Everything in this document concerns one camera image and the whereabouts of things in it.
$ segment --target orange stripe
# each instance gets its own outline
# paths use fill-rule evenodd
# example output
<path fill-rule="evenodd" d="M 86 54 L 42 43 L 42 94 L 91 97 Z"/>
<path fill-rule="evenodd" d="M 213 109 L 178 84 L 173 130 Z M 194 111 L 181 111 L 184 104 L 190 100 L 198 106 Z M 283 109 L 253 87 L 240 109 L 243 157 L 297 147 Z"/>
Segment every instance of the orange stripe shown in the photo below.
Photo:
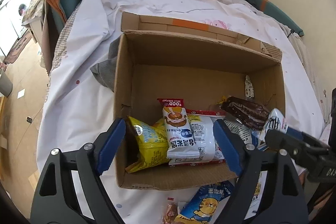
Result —
<path fill-rule="evenodd" d="M 176 19 L 176 18 L 173 19 L 173 25 L 196 29 L 196 30 L 202 30 L 202 31 L 209 30 L 208 24 L 203 24 L 203 23 L 198 23 L 198 22 L 193 22 L 193 21 L 188 21 L 188 20 L 183 20 L 183 19 Z"/>
<path fill-rule="evenodd" d="M 263 12 L 265 10 L 267 2 L 268 2 L 268 0 L 262 0 L 261 5 L 260 5 L 260 11 Z"/>

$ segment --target gray cloth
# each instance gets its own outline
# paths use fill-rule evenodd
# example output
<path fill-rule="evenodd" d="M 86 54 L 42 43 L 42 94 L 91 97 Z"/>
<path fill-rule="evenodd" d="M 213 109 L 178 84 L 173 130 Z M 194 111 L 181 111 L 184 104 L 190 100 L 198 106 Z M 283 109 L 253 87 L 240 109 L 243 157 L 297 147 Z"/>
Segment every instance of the gray cloth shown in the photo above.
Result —
<path fill-rule="evenodd" d="M 116 74 L 117 55 L 120 37 L 111 42 L 108 59 L 93 65 L 90 70 L 96 80 L 114 92 L 114 78 Z"/>

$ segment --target metal screw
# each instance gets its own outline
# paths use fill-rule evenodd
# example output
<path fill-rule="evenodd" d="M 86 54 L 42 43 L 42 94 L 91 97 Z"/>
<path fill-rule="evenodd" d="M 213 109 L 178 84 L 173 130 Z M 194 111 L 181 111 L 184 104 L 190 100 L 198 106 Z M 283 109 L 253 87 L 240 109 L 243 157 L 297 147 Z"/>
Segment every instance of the metal screw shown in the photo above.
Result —
<path fill-rule="evenodd" d="M 57 155 L 59 152 L 58 148 L 54 148 L 52 151 L 51 151 L 51 154 L 52 155 Z"/>
<path fill-rule="evenodd" d="M 279 153 L 283 156 L 286 156 L 287 155 L 287 151 L 285 149 L 280 149 L 279 150 Z"/>
<path fill-rule="evenodd" d="M 252 143 L 248 143 L 247 145 L 245 145 L 245 147 L 247 150 L 250 150 L 250 151 L 255 149 L 255 146 Z"/>
<path fill-rule="evenodd" d="M 92 144 L 92 143 L 86 143 L 86 144 L 84 145 L 84 149 L 85 149 L 85 150 L 90 150 L 92 147 L 93 147 L 93 144 Z"/>

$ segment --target cartoon cat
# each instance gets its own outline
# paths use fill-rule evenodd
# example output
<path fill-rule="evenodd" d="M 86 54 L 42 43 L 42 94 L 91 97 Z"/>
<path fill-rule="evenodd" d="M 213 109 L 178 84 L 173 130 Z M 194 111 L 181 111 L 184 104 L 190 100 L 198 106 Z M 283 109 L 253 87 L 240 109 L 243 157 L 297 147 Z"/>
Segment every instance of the cartoon cat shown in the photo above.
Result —
<path fill-rule="evenodd" d="M 201 223 L 208 223 L 211 220 L 213 213 L 218 205 L 218 201 L 214 198 L 204 198 L 199 204 L 199 210 L 194 211 L 194 216 L 191 220 L 196 220 Z"/>

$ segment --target cardboard box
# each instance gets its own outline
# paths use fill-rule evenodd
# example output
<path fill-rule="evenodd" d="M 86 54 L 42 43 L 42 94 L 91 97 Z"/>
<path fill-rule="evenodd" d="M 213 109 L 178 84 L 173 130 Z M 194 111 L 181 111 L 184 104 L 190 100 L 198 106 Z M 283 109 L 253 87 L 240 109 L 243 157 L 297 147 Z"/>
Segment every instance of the cardboard box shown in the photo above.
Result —
<path fill-rule="evenodd" d="M 207 110 L 223 95 L 244 97 L 246 74 L 256 100 L 285 113 L 282 68 L 275 58 L 208 37 L 125 31 L 117 58 L 114 114 L 152 125 L 162 117 L 157 98 L 184 98 L 186 108 Z M 236 177 L 225 163 L 173 168 L 165 164 L 128 174 L 125 167 L 137 160 L 137 153 L 137 143 L 128 130 L 115 157 L 120 187 L 172 190 Z"/>
<path fill-rule="evenodd" d="M 121 30 L 165 31 L 198 35 L 234 43 L 262 52 L 281 62 L 282 52 L 266 42 L 220 27 L 168 17 L 143 16 L 123 12 Z"/>

